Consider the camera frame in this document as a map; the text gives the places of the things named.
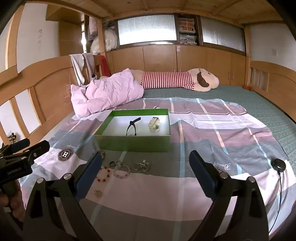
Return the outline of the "left human hand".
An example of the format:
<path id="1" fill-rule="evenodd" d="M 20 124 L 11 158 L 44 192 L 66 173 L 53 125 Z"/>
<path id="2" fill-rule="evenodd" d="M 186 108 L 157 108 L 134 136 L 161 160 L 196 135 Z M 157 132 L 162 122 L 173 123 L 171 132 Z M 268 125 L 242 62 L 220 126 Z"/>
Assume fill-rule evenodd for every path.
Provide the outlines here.
<path id="1" fill-rule="evenodd" d="M 26 210 L 24 208 L 21 186 L 18 180 L 14 181 L 14 186 L 16 188 L 16 193 L 12 197 L 8 197 L 1 191 L 1 206 L 10 205 L 13 216 L 20 222 L 23 222 L 25 219 Z"/>

